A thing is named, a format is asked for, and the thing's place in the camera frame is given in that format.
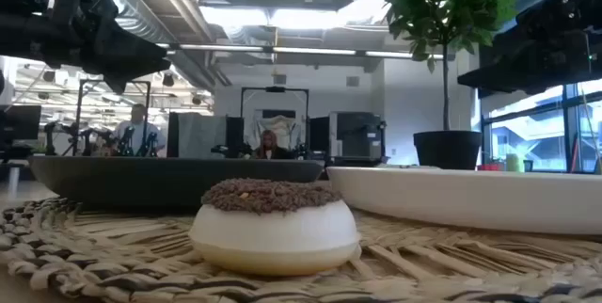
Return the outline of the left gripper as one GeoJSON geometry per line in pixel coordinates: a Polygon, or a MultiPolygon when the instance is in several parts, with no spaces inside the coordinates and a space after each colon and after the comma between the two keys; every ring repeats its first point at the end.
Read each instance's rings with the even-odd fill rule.
{"type": "Polygon", "coordinates": [[[55,0],[50,21],[59,35],[49,44],[49,65],[102,66],[103,80],[116,94],[138,77],[167,70],[167,50],[156,45],[111,53],[118,13],[113,0],[55,0]]]}

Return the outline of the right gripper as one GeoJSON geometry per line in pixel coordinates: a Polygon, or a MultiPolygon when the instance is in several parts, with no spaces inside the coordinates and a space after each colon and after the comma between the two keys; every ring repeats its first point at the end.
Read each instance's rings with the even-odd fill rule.
{"type": "Polygon", "coordinates": [[[602,0],[542,0],[495,36],[493,61],[458,84],[512,93],[602,79],[602,0]]]}

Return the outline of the white donut with chocolate sprinkles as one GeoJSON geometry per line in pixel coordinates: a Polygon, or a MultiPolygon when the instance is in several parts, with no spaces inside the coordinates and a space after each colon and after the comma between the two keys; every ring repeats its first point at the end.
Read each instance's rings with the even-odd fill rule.
{"type": "Polygon", "coordinates": [[[268,277],[312,275],[361,255],[350,208],[323,182],[220,182],[203,195],[188,235],[206,262],[268,277]]]}

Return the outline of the person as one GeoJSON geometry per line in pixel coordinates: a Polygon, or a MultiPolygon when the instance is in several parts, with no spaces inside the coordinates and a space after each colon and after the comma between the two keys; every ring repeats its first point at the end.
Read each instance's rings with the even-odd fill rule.
{"type": "Polygon", "coordinates": [[[118,124],[113,132],[116,155],[157,157],[166,145],[166,138],[158,127],[147,122],[147,108],[134,104],[131,117],[118,124]]]}
{"type": "Polygon", "coordinates": [[[276,159],[292,159],[293,155],[286,149],[279,147],[277,144],[277,136],[271,130],[264,130],[261,133],[260,146],[253,151],[253,158],[276,160],[276,159]]]}

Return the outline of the grey partition panel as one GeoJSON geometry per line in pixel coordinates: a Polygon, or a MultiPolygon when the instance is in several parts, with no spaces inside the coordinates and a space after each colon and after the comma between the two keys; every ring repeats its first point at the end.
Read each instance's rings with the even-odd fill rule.
{"type": "Polygon", "coordinates": [[[194,159],[224,159],[212,148],[226,144],[225,117],[202,116],[199,113],[170,113],[168,118],[166,155],[194,159]]]}

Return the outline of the black plant pot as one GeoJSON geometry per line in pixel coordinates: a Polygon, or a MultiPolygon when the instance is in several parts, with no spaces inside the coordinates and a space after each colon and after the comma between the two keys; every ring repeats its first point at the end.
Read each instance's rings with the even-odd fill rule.
{"type": "Polygon", "coordinates": [[[474,170],[483,135],[472,131],[434,131],[413,135],[422,167],[474,170]]]}

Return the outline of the green leafy plant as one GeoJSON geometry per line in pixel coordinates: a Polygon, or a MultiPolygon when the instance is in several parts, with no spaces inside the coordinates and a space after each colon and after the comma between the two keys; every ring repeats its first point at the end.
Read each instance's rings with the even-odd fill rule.
{"type": "Polygon", "coordinates": [[[443,129],[450,129],[450,50],[474,53],[491,46],[495,34],[516,15],[516,0],[386,0],[389,34],[410,42],[411,59],[436,67],[435,49],[443,55],[443,129]]]}

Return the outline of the black round plate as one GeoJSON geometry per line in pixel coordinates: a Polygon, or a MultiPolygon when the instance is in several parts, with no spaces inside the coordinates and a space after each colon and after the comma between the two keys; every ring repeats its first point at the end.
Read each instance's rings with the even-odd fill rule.
{"type": "Polygon", "coordinates": [[[191,208],[229,179],[312,183],[324,164],[311,160],[32,156],[36,179],[62,198],[101,207],[191,208]]]}

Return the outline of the white round plate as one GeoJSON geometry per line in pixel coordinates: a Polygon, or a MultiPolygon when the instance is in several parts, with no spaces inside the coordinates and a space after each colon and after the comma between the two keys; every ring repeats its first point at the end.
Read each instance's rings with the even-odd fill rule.
{"type": "Polygon", "coordinates": [[[357,209],[498,231],[602,235],[602,176],[396,167],[330,167],[357,209]]]}

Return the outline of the black computer monitor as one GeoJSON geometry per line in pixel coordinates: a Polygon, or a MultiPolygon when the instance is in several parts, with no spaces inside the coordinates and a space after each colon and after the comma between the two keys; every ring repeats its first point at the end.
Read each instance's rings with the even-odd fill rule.
{"type": "Polygon", "coordinates": [[[0,141],[37,139],[40,116],[39,105],[0,105],[0,141]]]}

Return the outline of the black equipment cabinet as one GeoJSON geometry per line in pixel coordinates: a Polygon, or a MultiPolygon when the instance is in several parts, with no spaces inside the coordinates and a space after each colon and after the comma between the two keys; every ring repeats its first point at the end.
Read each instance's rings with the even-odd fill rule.
{"type": "Polygon", "coordinates": [[[387,124],[371,112],[331,112],[329,156],[342,159],[382,160],[387,124]]]}

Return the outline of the ceiling light strip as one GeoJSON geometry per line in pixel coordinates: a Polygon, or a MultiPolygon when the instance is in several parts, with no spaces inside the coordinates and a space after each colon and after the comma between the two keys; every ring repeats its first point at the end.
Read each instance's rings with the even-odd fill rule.
{"type": "Polygon", "coordinates": [[[264,54],[295,54],[295,55],[325,55],[325,56],[360,56],[374,58],[411,59],[411,53],[388,52],[373,50],[308,48],[290,46],[255,46],[255,45],[226,45],[226,44],[178,44],[165,43],[162,47],[170,50],[196,50],[225,53],[264,53],[264,54]]]}

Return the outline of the woven straw placemat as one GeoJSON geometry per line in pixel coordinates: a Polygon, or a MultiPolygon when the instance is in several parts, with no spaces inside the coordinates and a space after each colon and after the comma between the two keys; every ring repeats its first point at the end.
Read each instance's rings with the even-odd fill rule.
{"type": "Polygon", "coordinates": [[[88,209],[65,199],[0,212],[0,269],[105,303],[602,303],[602,236],[479,231],[355,212],[360,255],[269,279],[210,265],[189,216],[88,209]]]}

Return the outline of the black metal rig frame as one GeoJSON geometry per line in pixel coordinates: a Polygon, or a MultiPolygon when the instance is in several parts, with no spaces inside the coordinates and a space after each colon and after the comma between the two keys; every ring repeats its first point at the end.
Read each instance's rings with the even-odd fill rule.
{"type": "MultiPolygon", "coordinates": [[[[116,155],[117,144],[116,144],[115,138],[113,137],[113,132],[117,128],[118,124],[121,123],[121,121],[117,124],[117,126],[113,130],[100,130],[93,126],[88,126],[86,129],[81,130],[82,112],[83,112],[83,108],[84,108],[85,87],[90,86],[91,88],[94,88],[98,84],[99,84],[99,81],[90,80],[90,79],[85,79],[84,81],[80,82],[79,89],[78,89],[78,100],[77,100],[77,105],[76,105],[75,122],[74,122],[75,133],[72,135],[72,143],[77,144],[80,139],[83,139],[84,143],[85,143],[85,148],[84,148],[84,151],[82,152],[82,154],[85,156],[91,156],[93,148],[92,148],[92,144],[89,142],[89,136],[92,133],[94,133],[101,140],[101,146],[98,148],[99,156],[119,156],[119,155],[116,155]]],[[[134,88],[138,88],[139,91],[145,97],[145,102],[143,104],[147,108],[147,122],[149,122],[148,106],[150,105],[150,101],[151,101],[151,83],[146,82],[146,81],[134,81],[134,82],[130,82],[130,85],[132,85],[134,88]]],[[[131,104],[130,117],[131,117],[131,108],[134,104],[141,104],[141,103],[131,104]]]]}
{"type": "Polygon", "coordinates": [[[261,133],[270,130],[279,147],[295,159],[307,159],[309,147],[309,90],[306,88],[242,87],[240,117],[243,141],[256,149],[261,133]]]}

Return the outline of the black window frame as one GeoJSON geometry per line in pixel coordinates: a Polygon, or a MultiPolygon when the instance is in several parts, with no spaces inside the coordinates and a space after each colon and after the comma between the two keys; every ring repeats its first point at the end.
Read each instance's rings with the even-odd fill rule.
{"type": "Polygon", "coordinates": [[[523,158],[524,172],[602,174],[602,79],[480,100],[478,163],[523,158]]]}

